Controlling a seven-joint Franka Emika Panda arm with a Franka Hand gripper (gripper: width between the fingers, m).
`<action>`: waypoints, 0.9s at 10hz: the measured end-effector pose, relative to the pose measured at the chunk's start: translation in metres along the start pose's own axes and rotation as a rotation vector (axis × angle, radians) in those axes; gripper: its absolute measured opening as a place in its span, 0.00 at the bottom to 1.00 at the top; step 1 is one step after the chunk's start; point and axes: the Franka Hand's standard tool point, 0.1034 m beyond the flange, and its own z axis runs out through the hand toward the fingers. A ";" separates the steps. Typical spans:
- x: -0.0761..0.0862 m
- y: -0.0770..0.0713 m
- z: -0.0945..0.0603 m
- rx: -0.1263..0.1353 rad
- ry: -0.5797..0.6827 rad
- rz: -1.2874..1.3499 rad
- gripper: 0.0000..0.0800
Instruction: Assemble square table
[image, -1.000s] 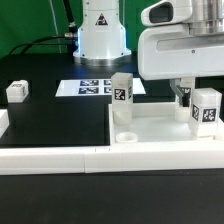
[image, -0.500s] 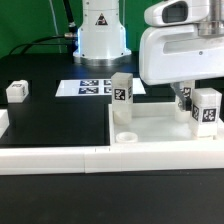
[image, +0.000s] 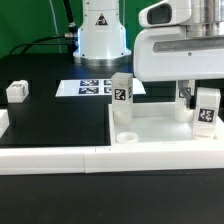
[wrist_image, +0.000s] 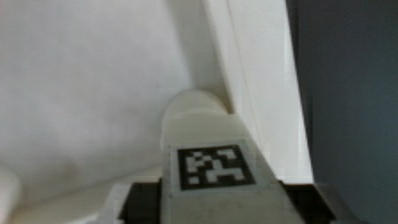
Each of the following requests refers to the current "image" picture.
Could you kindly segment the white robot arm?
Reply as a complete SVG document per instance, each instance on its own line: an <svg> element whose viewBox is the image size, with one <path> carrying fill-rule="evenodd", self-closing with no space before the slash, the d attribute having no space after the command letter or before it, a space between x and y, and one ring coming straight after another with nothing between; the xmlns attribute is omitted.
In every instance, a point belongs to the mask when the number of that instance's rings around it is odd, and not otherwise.
<svg viewBox="0 0 224 224"><path fill-rule="evenodd" d="M126 47L119 0L83 0L77 63L111 65L131 56L142 82L176 81L189 107L214 108L218 90L187 91L189 80L224 79L224 0L160 0L140 11L134 49Z"/></svg>

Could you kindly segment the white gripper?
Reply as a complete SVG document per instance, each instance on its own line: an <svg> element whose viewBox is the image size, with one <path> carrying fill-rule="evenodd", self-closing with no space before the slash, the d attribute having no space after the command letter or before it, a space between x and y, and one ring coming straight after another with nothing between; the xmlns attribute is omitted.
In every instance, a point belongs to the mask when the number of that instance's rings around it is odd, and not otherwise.
<svg viewBox="0 0 224 224"><path fill-rule="evenodd" d="M144 29L135 40L133 67L142 82L179 80L178 97L193 109L193 80L224 78L224 37L188 38L181 26Z"/></svg>

